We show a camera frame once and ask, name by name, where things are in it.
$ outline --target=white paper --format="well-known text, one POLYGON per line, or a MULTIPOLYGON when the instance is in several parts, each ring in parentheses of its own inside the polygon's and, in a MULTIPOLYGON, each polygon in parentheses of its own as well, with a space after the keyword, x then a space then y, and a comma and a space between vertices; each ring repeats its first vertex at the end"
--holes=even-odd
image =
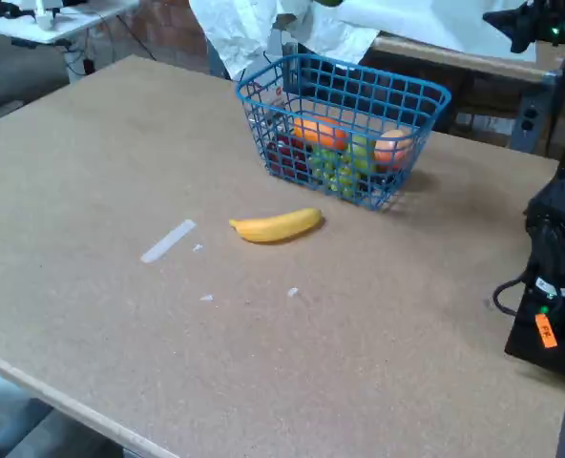
POLYGON ((523 0, 345 0, 336 9, 346 22, 372 27, 434 46, 486 57, 536 61, 536 46, 510 51, 512 41, 482 19, 488 11, 511 10, 523 0))
POLYGON ((232 79, 262 59, 279 14, 293 14, 291 36, 310 50, 358 63, 378 34, 340 21, 335 9, 310 0, 190 0, 194 15, 232 79))
POLYGON ((337 9, 312 3, 301 20, 287 27, 291 36, 315 52, 357 64, 380 31, 353 26, 338 19, 337 9))

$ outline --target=white table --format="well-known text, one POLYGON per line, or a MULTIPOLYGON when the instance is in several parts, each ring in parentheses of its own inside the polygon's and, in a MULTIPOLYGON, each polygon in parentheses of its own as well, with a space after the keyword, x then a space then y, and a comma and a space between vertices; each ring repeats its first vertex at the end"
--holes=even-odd
MULTIPOLYGON (((30 16, 17 19, 0 18, 0 35, 43 45, 52 45, 63 38, 75 41, 81 32, 108 18, 137 8, 138 4, 139 0, 93 0, 76 7, 63 8, 60 14, 56 15, 53 28, 50 31, 42 30, 36 25, 34 18, 30 16)), ((80 52, 64 53, 67 73, 71 82, 79 79, 83 73, 80 57, 80 52)))

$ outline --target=banana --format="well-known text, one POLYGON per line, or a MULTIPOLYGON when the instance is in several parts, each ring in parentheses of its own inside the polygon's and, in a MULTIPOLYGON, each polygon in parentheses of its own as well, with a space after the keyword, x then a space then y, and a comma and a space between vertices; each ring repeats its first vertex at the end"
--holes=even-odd
POLYGON ((243 239, 264 243, 297 236, 319 224, 322 217, 321 210, 304 208, 297 212, 272 218, 244 219, 242 221, 230 219, 229 223, 243 239))

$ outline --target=blue wire basket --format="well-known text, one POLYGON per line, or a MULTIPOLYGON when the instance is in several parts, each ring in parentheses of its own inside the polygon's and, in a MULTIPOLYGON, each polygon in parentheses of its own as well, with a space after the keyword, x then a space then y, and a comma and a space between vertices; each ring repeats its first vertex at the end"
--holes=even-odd
POLYGON ((270 175, 376 210, 402 186, 450 92, 400 74, 285 56, 238 86, 270 175))

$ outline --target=table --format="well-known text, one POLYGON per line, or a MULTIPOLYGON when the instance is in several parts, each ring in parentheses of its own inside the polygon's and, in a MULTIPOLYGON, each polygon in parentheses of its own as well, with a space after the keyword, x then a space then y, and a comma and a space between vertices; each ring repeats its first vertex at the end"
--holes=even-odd
POLYGON ((384 34, 376 37, 372 49, 528 83, 510 137, 510 148, 514 150, 532 152, 547 125, 548 116, 552 115, 555 123, 562 108, 565 46, 537 43, 535 63, 465 54, 384 34))
POLYGON ((433 134, 372 213, 269 177, 230 82, 129 58, 0 120, 0 375, 145 458, 554 456, 565 382, 488 299, 555 165, 433 134))
POLYGON ((42 45, 53 45, 61 39, 69 39, 75 47, 64 53, 67 74, 75 82, 84 73, 81 48, 77 36, 110 17, 137 8, 139 0, 91 0, 76 7, 63 8, 55 18, 53 29, 44 31, 36 25, 34 18, 22 16, 17 19, 0 18, 0 35, 26 40, 42 45))

